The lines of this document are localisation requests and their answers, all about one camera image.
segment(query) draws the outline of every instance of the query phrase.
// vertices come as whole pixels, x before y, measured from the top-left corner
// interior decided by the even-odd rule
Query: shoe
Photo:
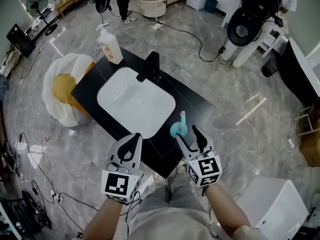
[[[222,54],[220,54],[220,62],[221,62],[223,65],[227,64],[227,60],[225,60],[225,59],[222,58]]]
[[[134,23],[136,22],[137,19],[136,18],[132,18],[132,17],[127,17],[125,20],[121,20],[121,24],[130,24],[130,23]]]
[[[240,68],[239,66],[235,66],[233,63],[230,66],[231,71],[237,71],[239,68]]]
[[[157,183],[157,184],[161,184],[161,183],[168,183],[168,181],[162,177],[160,174],[158,173],[154,173],[153,174],[153,180]]]
[[[178,174],[185,174],[186,171],[186,163],[184,161],[180,161],[178,165],[176,166],[176,170]]]

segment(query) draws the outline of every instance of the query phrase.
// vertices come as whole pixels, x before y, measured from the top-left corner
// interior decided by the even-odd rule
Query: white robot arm
[[[216,183],[222,174],[222,167],[220,157],[215,153],[214,142],[200,127],[193,125],[192,130],[198,145],[198,149],[195,150],[190,149],[180,134],[176,135],[187,165],[186,172],[197,187]]]
[[[133,133],[112,145],[101,178],[101,192],[107,198],[125,205],[132,202],[143,177],[139,169],[142,140],[141,134]]]

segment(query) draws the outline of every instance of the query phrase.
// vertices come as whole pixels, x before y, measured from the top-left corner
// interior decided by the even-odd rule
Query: black faucet
[[[158,80],[161,73],[159,53],[153,51],[145,59],[145,68],[136,76],[136,79],[142,83],[151,75],[154,80]]]

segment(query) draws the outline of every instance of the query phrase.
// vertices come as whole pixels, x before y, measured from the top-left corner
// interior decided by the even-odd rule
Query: white sink basin
[[[130,133],[154,136],[176,107],[175,99],[129,67],[118,69],[101,87],[98,104]]]

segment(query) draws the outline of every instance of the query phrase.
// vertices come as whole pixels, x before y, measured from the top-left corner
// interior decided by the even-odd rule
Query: round white table
[[[166,14],[166,0],[138,0],[141,2],[140,12],[148,18],[158,18]]]

